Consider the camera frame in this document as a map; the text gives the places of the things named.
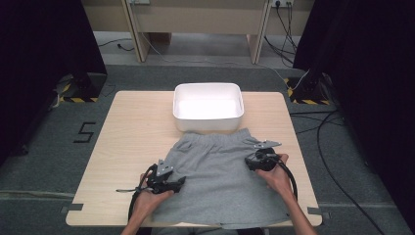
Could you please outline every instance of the black curtain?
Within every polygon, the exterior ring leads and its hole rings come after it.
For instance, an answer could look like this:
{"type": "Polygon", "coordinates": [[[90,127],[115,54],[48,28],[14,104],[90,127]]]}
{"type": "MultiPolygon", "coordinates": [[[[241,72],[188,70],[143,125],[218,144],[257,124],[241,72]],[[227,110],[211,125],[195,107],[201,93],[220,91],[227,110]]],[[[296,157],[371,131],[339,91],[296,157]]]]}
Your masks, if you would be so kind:
{"type": "Polygon", "coordinates": [[[28,140],[67,74],[107,73],[80,0],[0,3],[0,164],[28,140]]]}
{"type": "Polygon", "coordinates": [[[315,1],[294,67],[331,76],[356,143],[415,232],[415,1],[349,1],[332,28],[344,2],[315,1]],[[326,40],[333,31],[341,38],[326,40]]]}

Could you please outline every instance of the electrical outlet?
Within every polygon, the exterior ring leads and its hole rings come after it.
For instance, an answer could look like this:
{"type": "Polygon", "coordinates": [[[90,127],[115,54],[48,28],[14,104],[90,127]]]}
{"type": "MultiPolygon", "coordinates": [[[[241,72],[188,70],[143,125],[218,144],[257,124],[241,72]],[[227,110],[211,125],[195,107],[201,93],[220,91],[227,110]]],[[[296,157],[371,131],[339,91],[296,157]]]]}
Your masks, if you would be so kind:
{"type": "Polygon", "coordinates": [[[291,4],[291,6],[294,4],[294,0],[272,0],[272,7],[275,7],[277,1],[280,1],[280,8],[287,8],[288,4],[291,4]]]}

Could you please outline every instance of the forearm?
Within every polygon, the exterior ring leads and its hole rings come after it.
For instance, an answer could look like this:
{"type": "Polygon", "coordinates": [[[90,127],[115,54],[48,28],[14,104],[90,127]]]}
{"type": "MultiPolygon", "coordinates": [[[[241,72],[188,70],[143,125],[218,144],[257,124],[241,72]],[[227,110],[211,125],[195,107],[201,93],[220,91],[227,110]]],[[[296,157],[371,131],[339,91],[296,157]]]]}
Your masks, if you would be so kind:
{"type": "Polygon", "coordinates": [[[296,234],[317,234],[307,217],[305,217],[305,214],[302,212],[302,209],[300,208],[294,194],[286,194],[286,196],[283,197],[283,200],[289,210],[290,218],[296,230],[296,234]]]}
{"type": "Polygon", "coordinates": [[[145,218],[146,216],[143,213],[134,213],[128,220],[124,230],[122,230],[121,235],[135,235],[145,218]]]}

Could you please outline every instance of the gray cloth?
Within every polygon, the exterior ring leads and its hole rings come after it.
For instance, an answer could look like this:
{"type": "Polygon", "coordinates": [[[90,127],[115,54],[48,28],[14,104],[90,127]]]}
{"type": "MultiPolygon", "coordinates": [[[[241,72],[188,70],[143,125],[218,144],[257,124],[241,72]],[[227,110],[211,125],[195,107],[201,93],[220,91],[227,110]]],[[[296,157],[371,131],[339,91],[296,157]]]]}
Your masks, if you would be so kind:
{"type": "Polygon", "coordinates": [[[185,133],[165,162],[174,166],[168,181],[186,176],[186,182],[154,211],[154,221],[239,229],[288,220],[281,197],[245,164],[258,142],[247,129],[230,135],[185,133]]]}
{"type": "Polygon", "coordinates": [[[152,235],[238,235],[236,230],[225,230],[221,228],[198,228],[198,227],[166,227],[153,228],[152,235]]]}

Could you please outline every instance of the wooden table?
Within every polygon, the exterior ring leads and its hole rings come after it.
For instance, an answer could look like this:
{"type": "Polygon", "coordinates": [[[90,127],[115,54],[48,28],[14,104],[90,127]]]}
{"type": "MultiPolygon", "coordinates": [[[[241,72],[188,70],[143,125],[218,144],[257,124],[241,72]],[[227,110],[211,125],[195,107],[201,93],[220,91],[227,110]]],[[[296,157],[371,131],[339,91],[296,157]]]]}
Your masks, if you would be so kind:
{"type": "MultiPolygon", "coordinates": [[[[182,136],[174,125],[173,91],[120,91],[105,120],[88,166],[79,184],[73,204],[81,211],[69,211],[67,224],[72,226],[124,226],[132,193],[116,189],[135,188],[140,174],[165,159],[182,136]]],[[[273,140],[283,145],[277,153],[287,153],[287,167],[296,178],[299,203],[314,226],[321,215],[308,214],[318,208],[302,158],[299,142],[284,97],[277,92],[243,92],[245,114],[240,128],[248,128],[258,140],[273,140]]],[[[290,226],[286,221],[271,226],[290,226]]],[[[206,226],[189,223],[152,222],[143,226],[206,226]]]]}

